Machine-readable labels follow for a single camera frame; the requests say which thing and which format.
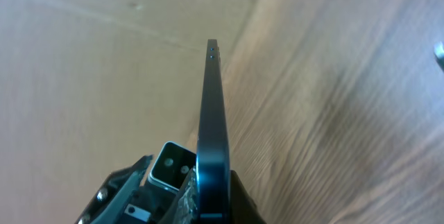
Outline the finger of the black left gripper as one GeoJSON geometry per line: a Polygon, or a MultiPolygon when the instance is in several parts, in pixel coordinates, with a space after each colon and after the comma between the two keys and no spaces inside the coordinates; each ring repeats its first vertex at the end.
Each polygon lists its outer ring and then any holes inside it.
{"type": "Polygon", "coordinates": [[[173,202],[158,224],[195,224],[198,220],[197,210],[197,175],[192,168],[185,178],[173,202]]]}
{"type": "Polygon", "coordinates": [[[230,223],[266,224],[234,170],[230,171],[230,223]]]}

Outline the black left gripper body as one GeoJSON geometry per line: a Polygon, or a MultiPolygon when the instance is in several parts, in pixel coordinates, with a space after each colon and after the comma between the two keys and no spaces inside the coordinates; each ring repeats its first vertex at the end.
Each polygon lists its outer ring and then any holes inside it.
{"type": "Polygon", "coordinates": [[[176,193],[149,182],[141,185],[140,171],[117,171],[98,188],[77,224],[158,224],[170,207],[176,193]]]}

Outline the blue Samsung Galaxy smartphone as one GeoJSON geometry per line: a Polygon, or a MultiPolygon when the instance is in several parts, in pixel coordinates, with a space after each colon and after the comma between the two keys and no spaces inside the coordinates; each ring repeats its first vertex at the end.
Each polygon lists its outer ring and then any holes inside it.
{"type": "Polygon", "coordinates": [[[207,41],[196,177],[198,222],[230,222],[230,157],[218,42],[207,41]]]}

